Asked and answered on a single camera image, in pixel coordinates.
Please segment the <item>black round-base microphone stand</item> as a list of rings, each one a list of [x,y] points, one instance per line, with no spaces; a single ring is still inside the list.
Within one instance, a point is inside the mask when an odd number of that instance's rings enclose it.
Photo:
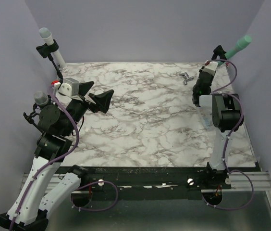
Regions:
[[[226,54],[226,51],[223,49],[221,45],[219,45],[213,50],[213,56],[211,60],[217,60],[217,59],[227,60],[225,54]]]

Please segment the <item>grey silver microphone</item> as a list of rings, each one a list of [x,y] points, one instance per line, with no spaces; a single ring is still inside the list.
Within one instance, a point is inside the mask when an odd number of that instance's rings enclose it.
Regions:
[[[44,107],[49,104],[49,97],[42,91],[37,91],[34,94],[34,101],[39,107]]]

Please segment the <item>mint green microphone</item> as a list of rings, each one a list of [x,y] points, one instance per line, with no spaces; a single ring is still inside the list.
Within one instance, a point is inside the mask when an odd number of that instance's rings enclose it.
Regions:
[[[250,43],[252,42],[252,37],[249,35],[245,35],[242,38],[240,38],[235,46],[230,49],[229,51],[226,51],[226,58],[227,60],[230,60],[232,57],[234,57],[238,52],[245,49]]]

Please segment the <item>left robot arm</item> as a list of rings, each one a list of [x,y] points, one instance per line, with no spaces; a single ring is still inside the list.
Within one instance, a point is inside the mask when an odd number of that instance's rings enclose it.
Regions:
[[[51,190],[48,185],[66,156],[78,146],[69,137],[79,135],[77,124],[86,111],[106,113],[113,90],[95,95],[90,93],[94,82],[80,83],[75,79],[53,81],[48,93],[38,91],[33,110],[24,114],[41,136],[37,140],[33,163],[25,184],[12,205],[0,214],[0,227],[10,231],[43,231],[53,211],[78,189],[90,185],[88,171],[72,166]]]

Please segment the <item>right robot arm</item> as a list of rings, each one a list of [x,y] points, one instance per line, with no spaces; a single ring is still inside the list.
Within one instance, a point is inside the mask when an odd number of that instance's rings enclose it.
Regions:
[[[206,167],[207,174],[203,176],[203,184],[210,189],[219,185],[220,177],[226,177],[225,174],[228,172],[226,161],[232,143],[231,134],[237,131],[244,121],[238,94],[212,93],[211,86],[215,73],[215,67],[201,67],[192,94],[195,106],[211,106],[211,118],[216,131],[213,152]]]

